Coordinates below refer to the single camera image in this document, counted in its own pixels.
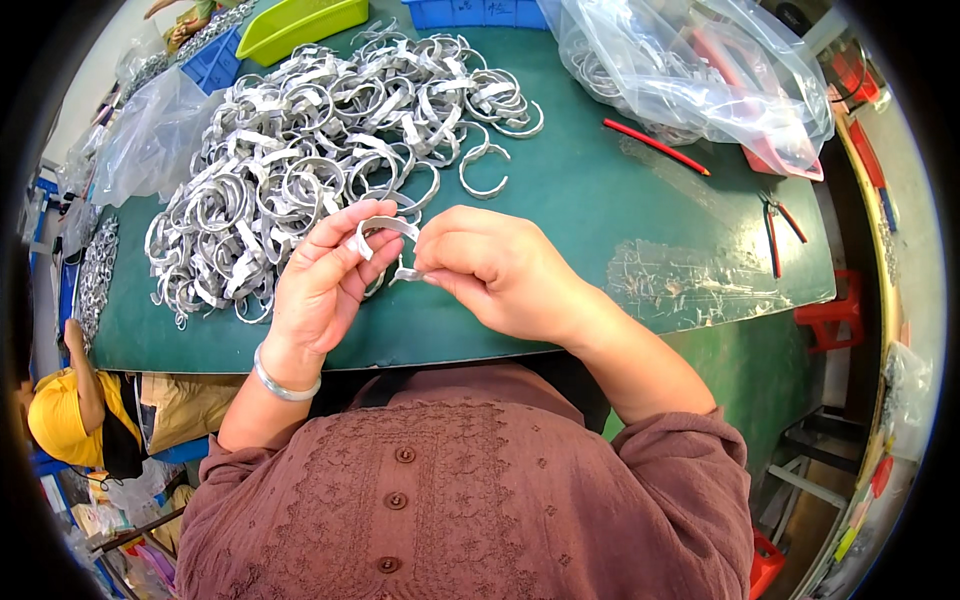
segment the person in yellow shirt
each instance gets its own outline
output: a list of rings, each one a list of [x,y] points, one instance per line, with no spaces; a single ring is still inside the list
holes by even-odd
[[[75,319],[67,320],[63,341],[70,367],[43,377],[33,397],[23,398],[34,440],[67,464],[103,467],[116,479],[138,477],[146,453],[135,423],[132,382],[90,365]]]

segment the sleeve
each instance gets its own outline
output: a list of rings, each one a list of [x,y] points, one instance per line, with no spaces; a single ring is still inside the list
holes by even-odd
[[[266,448],[243,448],[227,452],[217,444],[217,437],[213,434],[210,434],[208,441],[210,452],[200,462],[200,486],[183,511],[180,524],[182,538],[192,533],[191,527],[198,528],[200,523],[216,515],[230,494],[276,454]]]
[[[754,556],[747,446],[722,409],[656,415],[612,445],[672,529],[686,597],[746,598]]]
[[[87,437],[80,416],[76,377],[71,372],[45,386],[36,394],[27,416],[36,442],[55,458]]]
[[[194,0],[194,6],[197,7],[197,18],[207,19],[217,9],[216,0]]]

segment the brown blouse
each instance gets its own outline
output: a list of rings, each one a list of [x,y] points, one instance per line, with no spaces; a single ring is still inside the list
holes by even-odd
[[[279,452],[211,436],[179,596],[746,597],[746,446],[719,410],[608,444],[532,373],[477,369],[419,373]]]

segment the silver bangle on wrist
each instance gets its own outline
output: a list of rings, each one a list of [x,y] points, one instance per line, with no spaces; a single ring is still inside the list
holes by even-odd
[[[263,387],[267,388],[271,394],[291,402],[303,402],[304,400],[313,398],[314,394],[317,393],[317,390],[320,390],[320,382],[323,379],[322,377],[317,377],[317,383],[315,383],[312,388],[306,390],[305,392],[288,390],[276,383],[274,379],[267,374],[267,371],[263,368],[263,365],[260,364],[260,346],[263,346],[263,344],[257,346],[256,351],[253,353],[253,370],[256,371],[256,376],[260,378],[260,383],[262,383]]]

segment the wire cutters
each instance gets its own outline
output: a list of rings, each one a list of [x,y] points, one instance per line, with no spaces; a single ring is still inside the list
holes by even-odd
[[[790,215],[790,211],[786,209],[786,206],[774,200],[773,194],[771,194],[770,191],[761,190],[759,196],[760,199],[763,200],[764,212],[766,212],[767,215],[767,233],[770,237],[770,254],[774,261],[774,278],[779,279],[782,271],[780,270],[780,251],[777,248],[777,229],[774,227],[774,215],[778,212],[783,215],[786,222],[789,223],[790,227],[797,233],[797,237],[800,238],[801,243],[806,243],[806,236],[801,231],[800,226],[797,225],[797,222],[794,221],[793,216]]]

